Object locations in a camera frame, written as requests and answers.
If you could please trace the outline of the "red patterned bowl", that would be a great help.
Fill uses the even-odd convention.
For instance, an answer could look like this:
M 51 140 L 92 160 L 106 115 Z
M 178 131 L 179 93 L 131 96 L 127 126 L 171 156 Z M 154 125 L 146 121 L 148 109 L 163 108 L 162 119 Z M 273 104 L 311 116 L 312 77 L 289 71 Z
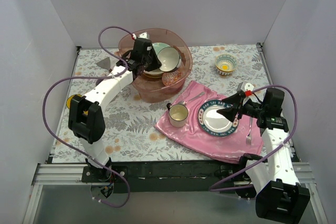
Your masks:
M 182 73 L 179 70 L 174 72 L 165 72 L 162 75 L 162 83 L 164 86 L 170 86 L 178 82 L 182 77 Z

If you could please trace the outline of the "green rimmed white plate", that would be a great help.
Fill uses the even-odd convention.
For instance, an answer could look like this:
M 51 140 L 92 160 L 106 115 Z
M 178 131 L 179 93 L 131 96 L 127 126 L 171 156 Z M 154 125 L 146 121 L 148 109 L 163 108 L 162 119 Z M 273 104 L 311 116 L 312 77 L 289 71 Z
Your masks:
M 221 100 L 209 100 L 201 105 L 198 110 L 197 119 L 205 133 L 215 137 L 227 137 L 236 132 L 239 120 L 233 122 L 217 113 L 217 110 L 230 108 L 231 105 Z

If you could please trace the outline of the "silver fork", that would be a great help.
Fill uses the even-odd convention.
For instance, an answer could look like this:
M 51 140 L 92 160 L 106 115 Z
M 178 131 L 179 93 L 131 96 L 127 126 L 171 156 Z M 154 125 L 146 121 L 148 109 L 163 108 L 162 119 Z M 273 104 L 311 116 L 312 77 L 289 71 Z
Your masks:
M 251 145 L 251 139 L 252 139 L 252 137 L 251 137 L 251 130 L 252 130 L 252 126 L 253 126 L 253 118 L 250 117 L 249 118 L 249 132 L 248 132 L 248 134 L 246 136 L 246 144 L 247 145 Z

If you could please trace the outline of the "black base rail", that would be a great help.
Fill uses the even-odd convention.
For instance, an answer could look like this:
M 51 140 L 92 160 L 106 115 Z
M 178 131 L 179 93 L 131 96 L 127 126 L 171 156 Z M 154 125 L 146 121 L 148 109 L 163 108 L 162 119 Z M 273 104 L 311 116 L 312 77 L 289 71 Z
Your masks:
M 114 162 L 131 192 L 208 191 L 221 179 L 240 170 L 238 164 L 215 160 Z

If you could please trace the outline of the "yellow enamel mug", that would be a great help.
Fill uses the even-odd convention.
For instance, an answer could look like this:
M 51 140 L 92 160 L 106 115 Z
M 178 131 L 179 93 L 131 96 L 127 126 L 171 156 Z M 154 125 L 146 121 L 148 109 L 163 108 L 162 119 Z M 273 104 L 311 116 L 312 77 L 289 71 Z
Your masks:
M 74 96 L 70 96 L 68 99 L 67 99 L 67 102 L 66 102 L 66 107 L 69 109 L 70 108 L 70 104 L 71 104 L 71 100 Z

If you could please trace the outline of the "pink translucent plastic bin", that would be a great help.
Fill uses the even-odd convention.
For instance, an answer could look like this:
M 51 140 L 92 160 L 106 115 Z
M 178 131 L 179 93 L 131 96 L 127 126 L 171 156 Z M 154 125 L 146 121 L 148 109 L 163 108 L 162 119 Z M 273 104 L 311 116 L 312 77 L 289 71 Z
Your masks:
M 138 38 L 141 33 L 147 32 L 150 39 Z M 186 77 L 192 70 L 193 59 L 186 43 L 176 33 L 162 28 L 151 28 L 135 32 L 135 38 L 130 35 L 124 36 L 119 42 L 119 56 L 128 64 L 128 70 L 131 71 L 131 50 L 134 44 L 153 44 L 163 42 L 170 47 L 175 48 L 181 55 L 182 63 L 177 69 L 182 73 L 181 79 L 170 85 L 164 86 L 161 79 L 152 79 L 143 75 L 143 73 L 133 73 L 132 85 L 138 91 L 139 96 L 148 103 L 156 103 L 167 100 L 177 94 L 183 87 Z M 149 71 L 149 73 L 164 73 L 160 69 Z

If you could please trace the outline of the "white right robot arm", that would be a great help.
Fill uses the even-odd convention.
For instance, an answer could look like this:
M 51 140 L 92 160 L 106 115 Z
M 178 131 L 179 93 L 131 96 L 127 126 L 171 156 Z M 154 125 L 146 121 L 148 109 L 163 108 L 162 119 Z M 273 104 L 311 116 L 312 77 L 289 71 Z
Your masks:
M 265 157 L 253 157 L 245 154 L 245 163 L 228 178 L 239 176 L 242 180 L 251 180 L 256 191 L 256 214 L 281 223 L 299 223 L 309 201 L 309 190 L 300 185 L 292 161 L 289 140 L 294 130 L 289 130 L 287 120 L 282 114 L 284 86 L 265 86 L 262 101 L 253 102 L 250 96 L 254 91 L 238 91 L 222 101 L 229 108 L 217 112 L 230 121 L 246 115 L 257 120 L 257 127 L 266 147 Z

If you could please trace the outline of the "yellow sun patterned bowl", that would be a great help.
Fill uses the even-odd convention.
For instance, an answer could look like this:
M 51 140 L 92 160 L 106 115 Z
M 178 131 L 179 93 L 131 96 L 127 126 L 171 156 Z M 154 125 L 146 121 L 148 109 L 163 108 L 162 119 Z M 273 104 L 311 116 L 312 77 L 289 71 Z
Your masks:
M 232 55 L 221 54 L 216 57 L 215 66 L 217 72 L 221 76 L 228 76 L 231 75 L 236 70 L 237 60 Z

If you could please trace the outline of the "pink satin cloth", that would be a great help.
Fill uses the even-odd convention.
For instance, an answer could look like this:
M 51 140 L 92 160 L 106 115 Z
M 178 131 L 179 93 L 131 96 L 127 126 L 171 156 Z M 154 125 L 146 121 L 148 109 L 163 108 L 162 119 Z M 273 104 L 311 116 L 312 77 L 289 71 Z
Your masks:
M 251 145 L 246 144 L 246 135 L 249 131 L 249 117 L 247 116 L 240 119 L 237 131 L 226 137 L 212 136 L 199 125 L 197 113 L 201 105 L 209 100 L 222 100 L 225 97 L 224 95 L 218 94 L 196 81 L 191 81 L 173 104 L 188 101 L 201 92 L 205 94 L 186 105 L 189 116 L 183 127 L 172 126 L 169 122 L 169 113 L 165 112 L 156 123 L 155 128 L 167 138 L 184 147 L 225 163 L 237 164 L 244 153 L 260 155 L 264 143 L 259 128 L 256 126 L 256 120 L 253 121 L 251 130 Z

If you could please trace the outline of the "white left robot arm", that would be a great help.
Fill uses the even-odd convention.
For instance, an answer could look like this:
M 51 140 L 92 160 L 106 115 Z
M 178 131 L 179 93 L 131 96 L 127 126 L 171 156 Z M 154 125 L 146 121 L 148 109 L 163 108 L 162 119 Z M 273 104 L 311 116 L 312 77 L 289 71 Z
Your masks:
M 103 113 L 117 94 L 146 69 L 161 66 L 147 32 L 134 37 L 133 49 L 124 53 L 108 77 L 83 96 L 70 100 L 68 127 L 89 155 L 90 173 L 100 182 L 111 178 L 111 159 L 101 140 L 106 124 Z

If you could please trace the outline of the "silver spoon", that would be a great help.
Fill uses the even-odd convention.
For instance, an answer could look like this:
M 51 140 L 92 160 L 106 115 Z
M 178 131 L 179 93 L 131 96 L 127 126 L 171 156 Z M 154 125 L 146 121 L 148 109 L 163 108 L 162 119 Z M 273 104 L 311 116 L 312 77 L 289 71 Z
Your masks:
M 203 96 L 204 94 L 205 94 L 205 92 L 201 92 L 200 94 L 196 95 L 195 97 L 193 97 L 193 98 L 191 98 L 191 99 L 189 99 L 187 101 L 180 101 L 180 102 L 178 102 L 178 104 L 186 105 L 188 102 L 191 102 L 191 101 L 193 101 L 193 100 L 195 100 L 195 99 Z

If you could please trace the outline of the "cream enamel mug black rim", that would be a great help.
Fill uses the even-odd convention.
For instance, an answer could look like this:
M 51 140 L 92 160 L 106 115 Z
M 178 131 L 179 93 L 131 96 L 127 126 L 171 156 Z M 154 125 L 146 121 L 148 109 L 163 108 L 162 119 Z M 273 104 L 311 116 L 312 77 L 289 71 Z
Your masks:
M 188 108 L 183 104 L 171 104 L 166 105 L 169 122 L 173 127 L 181 128 L 186 124 L 189 112 Z

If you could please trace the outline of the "light green plate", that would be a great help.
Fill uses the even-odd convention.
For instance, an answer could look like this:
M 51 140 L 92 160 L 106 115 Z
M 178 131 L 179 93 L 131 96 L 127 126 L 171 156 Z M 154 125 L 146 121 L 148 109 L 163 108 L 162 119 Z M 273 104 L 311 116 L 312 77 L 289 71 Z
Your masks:
M 159 52 L 164 49 L 164 48 L 167 48 L 167 47 L 170 47 L 170 45 L 166 44 L 166 43 L 163 43 L 163 42 L 156 42 L 156 43 L 153 43 L 152 44 L 152 47 L 155 51 L 155 53 L 158 55 Z

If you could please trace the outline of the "cream and yellow floral plate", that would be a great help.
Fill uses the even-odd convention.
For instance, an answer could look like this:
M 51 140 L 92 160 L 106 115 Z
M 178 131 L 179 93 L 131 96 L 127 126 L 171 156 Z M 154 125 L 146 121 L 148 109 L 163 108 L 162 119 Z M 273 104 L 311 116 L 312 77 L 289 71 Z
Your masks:
M 143 75 L 146 76 L 146 77 L 148 77 L 148 78 L 152 78 L 152 79 L 161 79 L 163 73 L 149 73 L 149 72 L 144 72 Z

